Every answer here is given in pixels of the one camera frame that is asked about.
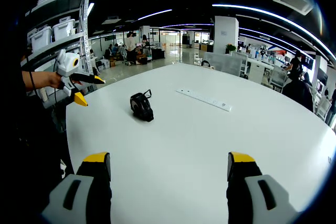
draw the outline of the person in white shirt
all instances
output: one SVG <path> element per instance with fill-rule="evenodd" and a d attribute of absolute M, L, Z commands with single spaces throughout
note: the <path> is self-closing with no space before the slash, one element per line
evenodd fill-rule
<path fill-rule="evenodd" d="M 97 66 L 96 66 L 96 58 L 97 58 L 97 57 L 95 57 L 95 53 L 93 52 L 92 49 L 90 49 L 91 66 L 92 66 L 93 74 L 94 74 L 95 76 L 97 76 L 97 75 L 100 74 L 100 72 L 99 72 L 99 70 L 98 70 L 98 68 L 97 68 Z"/>
<path fill-rule="evenodd" d="M 136 64 L 136 52 L 135 52 L 135 42 L 133 38 L 133 32 L 130 31 L 127 34 L 127 38 L 125 40 L 125 46 L 126 46 L 126 51 L 127 51 L 127 61 L 133 62 Z"/>

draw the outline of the white power strip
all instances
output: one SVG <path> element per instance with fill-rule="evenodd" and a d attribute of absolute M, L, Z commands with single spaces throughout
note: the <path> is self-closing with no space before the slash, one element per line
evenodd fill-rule
<path fill-rule="evenodd" d="M 184 95 L 187 95 L 188 97 L 192 97 L 192 98 L 195 98 L 197 100 L 200 100 L 202 102 L 208 103 L 208 104 L 210 104 L 212 106 L 215 106 L 215 107 L 218 107 L 222 110 L 226 110 L 228 112 L 230 112 L 231 108 L 232 108 L 232 106 L 226 104 L 225 102 L 219 102 L 219 101 L 216 101 L 216 100 L 211 99 L 211 98 L 203 97 L 200 94 L 198 94 L 194 91 L 188 90 L 188 89 L 178 89 L 177 92 L 181 93 L 181 94 L 184 94 Z"/>

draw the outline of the white desk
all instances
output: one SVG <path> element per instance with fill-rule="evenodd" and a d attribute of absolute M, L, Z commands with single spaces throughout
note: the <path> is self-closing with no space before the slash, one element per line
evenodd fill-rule
<path fill-rule="evenodd" d="M 247 61 L 248 62 L 251 62 L 251 63 L 255 63 L 255 64 L 258 64 L 260 66 L 263 66 L 265 68 L 268 68 L 270 70 L 273 70 L 274 69 L 274 66 L 270 65 L 270 64 L 267 64 L 267 63 L 264 63 L 260 60 L 256 60 L 256 59 L 251 59 L 251 58 L 247 58 Z"/>
<path fill-rule="evenodd" d="M 227 102 L 232 111 L 175 92 L 179 88 Z M 153 93 L 149 123 L 133 117 L 129 100 L 147 89 Z M 335 150 L 333 132 L 306 108 L 254 82 L 198 66 L 157 68 L 85 98 L 88 107 L 67 106 L 70 156 L 77 171 L 86 156 L 111 153 L 115 224 L 227 223 L 230 151 L 255 158 L 303 210 Z"/>

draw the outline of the black tape measure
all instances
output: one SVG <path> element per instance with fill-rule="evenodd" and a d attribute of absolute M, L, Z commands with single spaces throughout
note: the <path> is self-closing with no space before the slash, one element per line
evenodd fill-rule
<path fill-rule="evenodd" d="M 152 92 L 148 89 L 144 93 L 137 93 L 131 96 L 131 109 L 134 115 L 142 120 L 150 122 L 154 119 L 153 110 L 149 104 L 148 98 L 152 96 Z"/>

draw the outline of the office floor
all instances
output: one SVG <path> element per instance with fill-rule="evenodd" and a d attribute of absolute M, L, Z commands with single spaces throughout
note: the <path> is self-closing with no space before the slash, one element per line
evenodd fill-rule
<path fill-rule="evenodd" d="M 155 68 L 174 64 L 176 62 L 200 65 L 200 58 L 203 57 L 203 54 L 204 51 L 200 51 L 195 48 L 167 47 L 164 59 L 153 60 L 148 62 L 147 65 L 126 66 L 125 64 L 122 64 L 121 61 L 117 61 L 115 67 L 104 69 L 100 72 L 99 77 L 105 80 L 106 83 L 97 85 L 97 88 L 100 89 L 111 83 L 134 76 L 138 73 L 143 73 Z"/>

